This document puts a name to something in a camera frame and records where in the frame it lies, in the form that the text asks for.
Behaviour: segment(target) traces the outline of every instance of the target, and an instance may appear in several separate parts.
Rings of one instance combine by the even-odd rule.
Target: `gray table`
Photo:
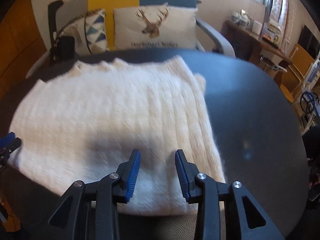
[[[160,62],[177,54],[193,73],[200,73],[207,81],[205,101],[227,181],[244,183],[281,233],[288,235],[307,200],[306,153],[292,109],[263,71],[245,61],[182,49],[107,52],[82,61],[97,63],[119,57],[131,63]],[[65,73],[74,61],[44,69],[8,93],[0,107],[0,135],[7,132],[14,110],[36,80],[46,81]],[[29,228],[34,228],[57,199],[11,168],[2,174],[2,189]],[[123,229],[121,224],[125,222],[129,226]],[[193,239],[194,223],[194,216],[120,216],[122,239]]]

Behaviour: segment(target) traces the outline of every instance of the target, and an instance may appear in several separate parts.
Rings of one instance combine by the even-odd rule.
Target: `white towel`
[[[23,144],[9,163],[62,195],[76,180],[94,182],[115,172],[139,149],[133,198],[118,205],[119,212],[193,213],[197,205],[187,204],[181,194],[177,149],[201,172],[225,182],[201,92],[204,83],[181,57],[140,65],[119,59],[77,62],[63,76],[39,80],[20,103],[10,131]]]

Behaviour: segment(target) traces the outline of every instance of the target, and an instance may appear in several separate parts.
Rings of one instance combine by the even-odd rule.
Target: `black bag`
[[[58,37],[50,49],[50,65],[72,59],[75,56],[75,38],[72,36]]]

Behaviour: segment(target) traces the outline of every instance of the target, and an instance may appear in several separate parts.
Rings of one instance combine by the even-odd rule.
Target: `cup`
[[[262,30],[262,23],[254,21],[252,26],[252,32],[254,32],[257,35],[260,35]]]

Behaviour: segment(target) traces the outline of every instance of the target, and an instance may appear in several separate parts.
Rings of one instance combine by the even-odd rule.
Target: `wooden chair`
[[[301,94],[301,86],[309,73],[314,59],[299,44],[293,47],[289,58],[293,63],[287,67],[287,73],[281,72],[275,77],[275,82],[287,100],[293,103]]]

